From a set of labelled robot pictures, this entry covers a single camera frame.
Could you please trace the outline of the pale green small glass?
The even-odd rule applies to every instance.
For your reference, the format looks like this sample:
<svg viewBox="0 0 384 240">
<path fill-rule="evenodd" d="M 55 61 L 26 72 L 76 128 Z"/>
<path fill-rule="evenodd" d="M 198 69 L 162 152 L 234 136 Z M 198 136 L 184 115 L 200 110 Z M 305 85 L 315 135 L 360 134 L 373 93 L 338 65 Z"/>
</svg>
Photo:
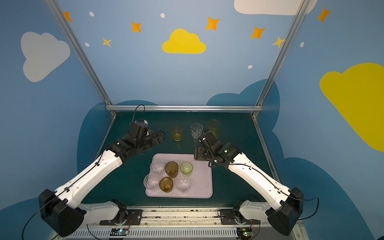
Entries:
<svg viewBox="0 0 384 240">
<path fill-rule="evenodd" d="M 186 175 L 186 176 L 190 176 L 193 172 L 193 164 L 190 163 L 190 162 L 183 162 L 181 165 L 180 165 L 180 171 Z"/>
</svg>

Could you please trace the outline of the clear faceted glass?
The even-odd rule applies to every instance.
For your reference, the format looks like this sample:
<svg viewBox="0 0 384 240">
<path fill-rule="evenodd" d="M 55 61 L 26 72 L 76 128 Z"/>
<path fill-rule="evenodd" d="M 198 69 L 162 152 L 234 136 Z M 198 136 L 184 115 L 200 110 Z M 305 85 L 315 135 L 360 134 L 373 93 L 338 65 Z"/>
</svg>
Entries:
<svg viewBox="0 0 384 240">
<path fill-rule="evenodd" d="M 183 194 L 185 194 L 191 188 L 191 185 L 192 182 L 188 176 L 182 176 L 178 178 L 176 182 L 177 189 Z"/>
<path fill-rule="evenodd" d="M 165 162 L 164 161 L 152 161 L 150 165 L 150 175 L 156 175 L 158 177 L 163 177 L 165 172 Z"/>
<path fill-rule="evenodd" d="M 155 192 L 160 188 L 159 186 L 160 180 L 161 179 L 157 174 L 151 173 L 146 175 L 146 177 L 144 178 L 143 184 L 148 191 Z"/>
</svg>

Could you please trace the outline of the dark amber dimpled glass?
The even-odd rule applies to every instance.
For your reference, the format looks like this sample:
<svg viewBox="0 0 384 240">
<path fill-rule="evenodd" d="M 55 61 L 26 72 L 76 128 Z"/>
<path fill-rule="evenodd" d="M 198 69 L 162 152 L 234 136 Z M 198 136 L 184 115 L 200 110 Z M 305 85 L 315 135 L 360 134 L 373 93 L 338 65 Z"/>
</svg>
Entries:
<svg viewBox="0 0 384 240">
<path fill-rule="evenodd" d="M 179 172 L 178 163 L 176 163 L 174 161 L 166 163 L 165 171 L 170 178 L 173 178 L 173 179 L 176 178 L 178 175 L 178 172 Z"/>
<path fill-rule="evenodd" d="M 159 182 L 160 189 L 165 193 L 171 192 L 173 189 L 173 185 L 173 179 L 170 177 L 164 177 Z"/>
</svg>

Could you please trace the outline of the lilac plastic tray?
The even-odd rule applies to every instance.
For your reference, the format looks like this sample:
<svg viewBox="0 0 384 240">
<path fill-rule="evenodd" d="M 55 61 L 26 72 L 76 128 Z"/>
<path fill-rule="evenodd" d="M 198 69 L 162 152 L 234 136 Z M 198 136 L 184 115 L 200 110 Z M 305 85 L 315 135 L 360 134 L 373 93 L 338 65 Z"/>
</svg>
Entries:
<svg viewBox="0 0 384 240">
<path fill-rule="evenodd" d="M 179 172 L 176 178 L 173 179 L 173 189 L 169 193 L 163 192 L 160 188 L 153 192 L 146 189 L 146 195 L 149 197 L 161 197 L 161 198 L 197 198 L 197 199 L 208 199 L 213 194 L 213 182 L 212 182 L 212 169 L 208 167 L 208 163 L 205 161 L 195 161 L 193 155 L 187 154 L 156 154 L 152 161 L 164 161 L 165 164 L 171 161 L 178 163 Z M 193 172 L 190 176 L 192 185 L 191 188 L 185 193 L 181 193 L 177 187 L 176 182 L 178 178 L 184 175 L 180 171 L 180 165 L 183 162 L 190 162 L 193 164 Z"/>
</svg>

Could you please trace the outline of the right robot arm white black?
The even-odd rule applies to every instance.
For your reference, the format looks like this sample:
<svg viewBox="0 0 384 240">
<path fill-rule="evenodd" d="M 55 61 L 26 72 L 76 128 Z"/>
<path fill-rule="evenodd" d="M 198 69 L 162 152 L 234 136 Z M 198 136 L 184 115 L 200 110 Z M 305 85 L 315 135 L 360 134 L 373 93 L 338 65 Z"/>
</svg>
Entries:
<svg viewBox="0 0 384 240">
<path fill-rule="evenodd" d="M 267 222 L 280 234 L 289 236 L 303 212 L 303 192 L 298 188 L 290 189 L 274 180 L 232 143 L 223 145 L 210 130 L 200 134 L 198 140 L 201 145 L 195 147 L 196 161 L 208 161 L 210 167 L 216 164 L 228 169 L 245 180 L 265 199 L 264 203 L 238 202 L 233 208 L 236 222 Z"/>
</svg>

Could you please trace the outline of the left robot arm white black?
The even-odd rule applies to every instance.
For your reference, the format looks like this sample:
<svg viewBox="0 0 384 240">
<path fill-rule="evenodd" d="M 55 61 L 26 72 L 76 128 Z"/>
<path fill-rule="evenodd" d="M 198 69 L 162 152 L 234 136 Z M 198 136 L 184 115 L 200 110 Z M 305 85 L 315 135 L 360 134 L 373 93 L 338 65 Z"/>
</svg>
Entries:
<svg viewBox="0 0 384 240">
<path fill-rule="evenodd" d="M 117 200 L 100 204 L 82 204 L 82 200 L 106 176 L 139 152 L 165 141 L 165 133 L 152 131 L 148 125 L 133 125 L 122 138 L 107 146 L 103 153 L 80 174 L 58 187 L 46 189 L 39 195 L 41 218 L 60 237 L 67 237 L 80 226 L 94 222 L 113 221 L 123 225 L 127 208 Z"/>
</svg>

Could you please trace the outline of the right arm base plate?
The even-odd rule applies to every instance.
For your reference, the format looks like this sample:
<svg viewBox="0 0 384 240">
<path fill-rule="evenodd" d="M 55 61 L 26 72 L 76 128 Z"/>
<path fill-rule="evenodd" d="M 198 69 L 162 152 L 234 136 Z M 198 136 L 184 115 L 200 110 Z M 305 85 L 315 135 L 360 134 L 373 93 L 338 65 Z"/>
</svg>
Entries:
<svg viewBox="0 0 384 240">
<path fill-rule="evenodd" d="M 222 225 L 239 225 L 239 211 L 236 209 L 220 209 L 218 211 Z"/>
</svg>

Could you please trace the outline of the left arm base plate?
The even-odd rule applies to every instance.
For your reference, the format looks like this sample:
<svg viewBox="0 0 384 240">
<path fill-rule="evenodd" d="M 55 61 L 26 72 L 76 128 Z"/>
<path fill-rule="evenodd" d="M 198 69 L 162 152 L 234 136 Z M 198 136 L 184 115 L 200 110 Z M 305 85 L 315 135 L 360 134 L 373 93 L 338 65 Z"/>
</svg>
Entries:
<svg viewBox="0 0 384 240">
<path fill-rule="evenodd" d="M 118 214 L 112 220 L 100 221 L 101 226 L 137 226 L 142 219 L 142 210 L 119 210 Z"/>
</svg>

